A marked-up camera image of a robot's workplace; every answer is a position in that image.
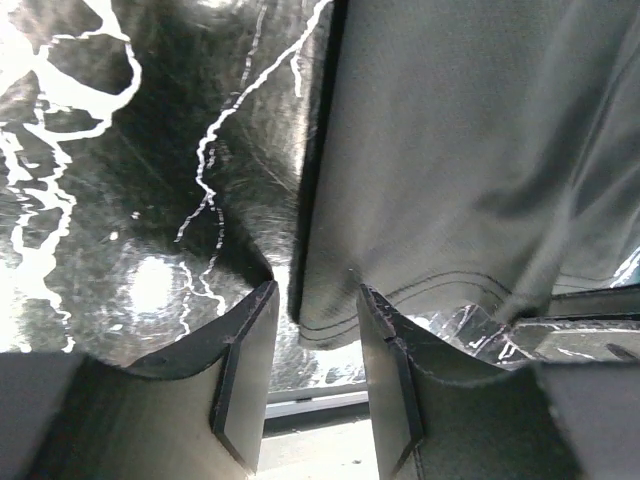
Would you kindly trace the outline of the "aluminium rail profile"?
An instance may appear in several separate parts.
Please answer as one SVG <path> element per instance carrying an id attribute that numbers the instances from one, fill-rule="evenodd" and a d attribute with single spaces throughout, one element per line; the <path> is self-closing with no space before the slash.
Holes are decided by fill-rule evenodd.
<path id="1" fill-rule="evenodd" d="M 273 392 L 268 395 L 264 436 L 335 426 L 369 417 L 363 383 Z"/>

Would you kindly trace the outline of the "black t shirt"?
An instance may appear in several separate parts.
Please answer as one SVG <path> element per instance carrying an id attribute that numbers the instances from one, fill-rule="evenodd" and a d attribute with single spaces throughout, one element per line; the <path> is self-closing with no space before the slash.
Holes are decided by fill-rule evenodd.
<path id="1" fill-rule="evenodd" d="M 375 287 L 508 323 L 639 251 L 635 1 L 352 1 L 320 162 L 300 341 L 356 340 Z"/>

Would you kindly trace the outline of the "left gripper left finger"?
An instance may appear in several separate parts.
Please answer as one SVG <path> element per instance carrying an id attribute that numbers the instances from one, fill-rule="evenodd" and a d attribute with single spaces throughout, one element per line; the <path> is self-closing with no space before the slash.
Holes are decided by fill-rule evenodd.
<path id="1" fill-rule="evenodd" d="M 5 479 L 246 479 L 263 435 L 279 292 L 121 368 L 81 353 L 1 357 Z"/>

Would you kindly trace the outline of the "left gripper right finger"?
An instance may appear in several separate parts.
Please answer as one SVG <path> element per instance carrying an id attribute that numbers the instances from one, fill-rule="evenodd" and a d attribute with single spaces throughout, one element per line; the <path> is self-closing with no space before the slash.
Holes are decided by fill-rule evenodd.
<path id="1" fill-rule="evenodd" d="M 635 479 L 639 290 L 556 297 L 489 360 L 371 287 L 357 301 L 383 479 Z"/>

